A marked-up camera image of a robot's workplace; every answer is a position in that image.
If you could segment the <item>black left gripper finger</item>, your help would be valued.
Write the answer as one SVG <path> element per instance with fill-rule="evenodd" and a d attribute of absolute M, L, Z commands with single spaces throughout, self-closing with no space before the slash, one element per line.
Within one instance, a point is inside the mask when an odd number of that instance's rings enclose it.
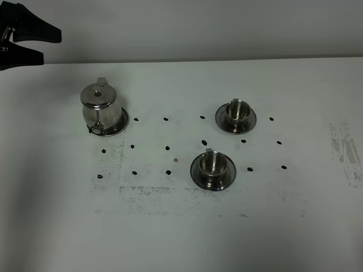
<path fill-rule="evenodd" d="M 13 42 L 43 41 L 60 43 L 61 30 L 31 13 L 20 3 L 1 3 L 1 42 L 13 36 Z"/>
<path fill-rule="evenodd" d="M 4 41 L 1 44 L 0 62 L 1 71 L 21 66 L 38 66 L 44 64 L 44 55 L 42 52 Z"/>

